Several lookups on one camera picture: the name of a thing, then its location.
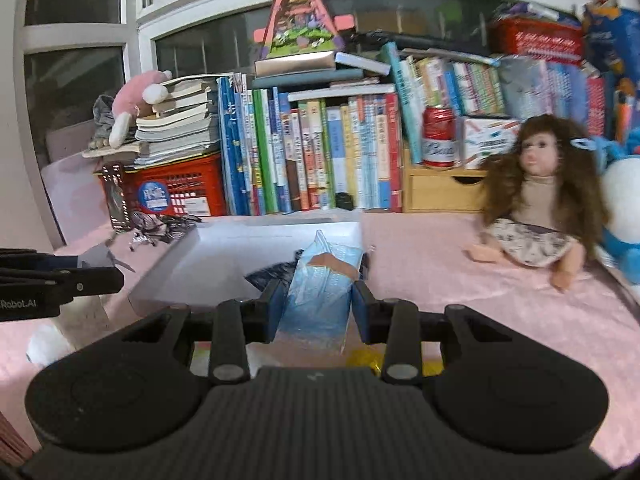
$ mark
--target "red can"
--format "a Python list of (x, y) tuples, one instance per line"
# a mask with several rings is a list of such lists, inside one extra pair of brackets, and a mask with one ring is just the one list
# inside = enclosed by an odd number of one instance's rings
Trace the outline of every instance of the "red can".
[(451, 108), (427, 107), (422, 117), (422, 163), (452, 168), (456, 163), (456, 117)]

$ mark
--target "ribbed black surface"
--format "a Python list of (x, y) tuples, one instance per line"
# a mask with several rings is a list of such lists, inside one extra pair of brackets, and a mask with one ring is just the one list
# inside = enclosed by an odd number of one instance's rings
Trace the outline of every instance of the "ribbed black surface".
[(22, 471), (33, 480), (592, 480), (608, 468), (587, 449), (516, 455), (468, 442), (420, 390), (368, 368), (263, 368), (249, 383), (215, 387), (183, 428), (144, 449), (45, 446)]

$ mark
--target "blue round sticker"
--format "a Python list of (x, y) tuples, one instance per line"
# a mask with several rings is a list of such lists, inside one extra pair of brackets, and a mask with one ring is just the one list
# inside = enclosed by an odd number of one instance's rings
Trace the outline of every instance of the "blue round sticker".
[(138, 189), (138, 201), (149, 211), (159, 213), (169, 207), (169, 190), (162, 182), (150, 180)]

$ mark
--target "blue plush toy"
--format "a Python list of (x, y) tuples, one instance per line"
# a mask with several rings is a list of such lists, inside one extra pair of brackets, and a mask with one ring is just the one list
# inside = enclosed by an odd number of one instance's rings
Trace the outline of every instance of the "blue plush toy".
[(624, 146), (599, 137), (596, 160), (610, 221), (602, 246), (629, 282), (640, 283), (640, 128)]

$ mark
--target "triangular toy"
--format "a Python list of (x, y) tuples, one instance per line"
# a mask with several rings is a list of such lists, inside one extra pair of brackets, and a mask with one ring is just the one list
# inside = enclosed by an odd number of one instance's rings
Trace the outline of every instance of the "triangular toy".
[(353, 24), (352, 16), (332, 20), (322, 0), (273, 0), (267, 28), (256, 30), (254, 40), (262, 40), (261, 59), (342, 50), (338, 29), (353, 28)]

